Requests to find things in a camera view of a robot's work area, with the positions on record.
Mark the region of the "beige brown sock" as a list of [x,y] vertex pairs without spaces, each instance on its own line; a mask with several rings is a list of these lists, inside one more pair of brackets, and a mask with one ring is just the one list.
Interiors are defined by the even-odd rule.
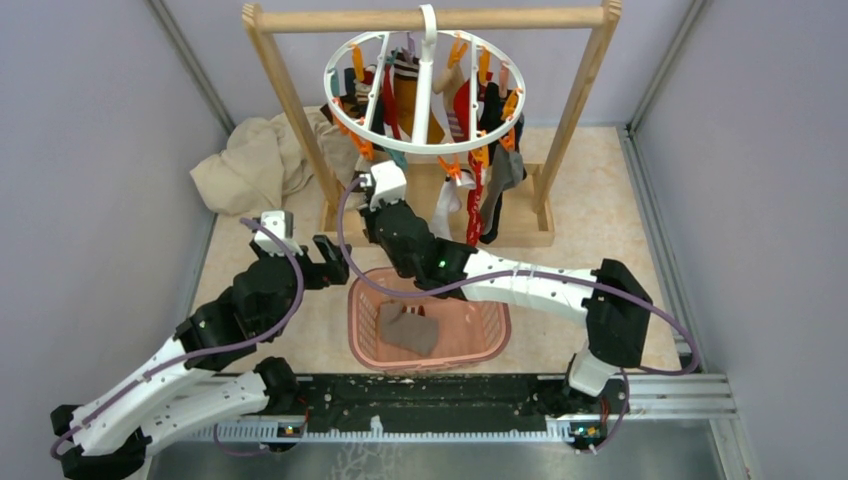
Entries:
[[338,127],[329,106],[323,105],[319,111],[320,122],[315,130],[319,147],[341,185],[340,189],[344,190],[364,170],[360,152],[350,136]]

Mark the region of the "pink plastic laundry basket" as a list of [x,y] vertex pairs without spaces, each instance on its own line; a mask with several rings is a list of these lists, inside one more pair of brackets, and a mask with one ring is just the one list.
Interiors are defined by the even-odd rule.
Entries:
[[497,357],[512,334],[502,303],[393,297],[361,279],[348,290],[347,313],[351,352],[375,371],[472,366]]

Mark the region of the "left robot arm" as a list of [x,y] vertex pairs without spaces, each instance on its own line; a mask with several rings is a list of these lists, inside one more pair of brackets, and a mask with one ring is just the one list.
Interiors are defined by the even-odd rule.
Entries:
[[85,405],[63,404],[50,414],[67,479],[126,479],[146,460],[183,436],[231,417],[285,414],[300,399],[296,375],[282,357],[267,357],[224,385],[184,396],[278,337],[308,290],[344,285],[348,244],[313,238],[323,259],[306,247],[265,231],[250,243],[256,260],[214,300],[198,307],[135,372]]

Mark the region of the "grey sock with striped cuff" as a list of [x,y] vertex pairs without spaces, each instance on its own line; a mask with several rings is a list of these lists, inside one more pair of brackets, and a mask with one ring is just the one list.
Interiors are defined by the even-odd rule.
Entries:
[[382,342],[419,356],[428,356],[439,339],[439,322],[419,315],[399,302],[382,303],[378,310],[377,333]]

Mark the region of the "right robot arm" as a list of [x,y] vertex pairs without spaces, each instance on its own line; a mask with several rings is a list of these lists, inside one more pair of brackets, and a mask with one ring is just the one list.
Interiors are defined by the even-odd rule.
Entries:
[[545,312],[585,327],[585,346],[570,361],[563,398],[590,411],[607,381],[643,358],[653,300],[622,262],[595,269],[555,269],[499,257],[436,236],[404,201],[358,209],[368,241],[419,295],[498,302]]

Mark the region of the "red patterned sock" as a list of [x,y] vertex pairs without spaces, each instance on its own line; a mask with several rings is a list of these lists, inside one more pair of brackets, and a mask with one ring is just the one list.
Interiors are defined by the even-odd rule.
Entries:
[[466,243],[476,246],[482,235],[483,219],[480,211],[486,170],[490,165],[489,150],[486,146],[472,150],[468,155],[473,185],[469,188],[466,201],[468,224]]

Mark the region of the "white sock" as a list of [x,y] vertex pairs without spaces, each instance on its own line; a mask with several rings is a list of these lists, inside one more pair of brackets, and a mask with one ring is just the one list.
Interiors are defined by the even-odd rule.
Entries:
[[453,213],[456,213],[462,206],[457,190],[457,182],[452,177],[446,177],[442,182],[434,211],[429,222],[430,231],[436,237],[452,240],[449,217]]

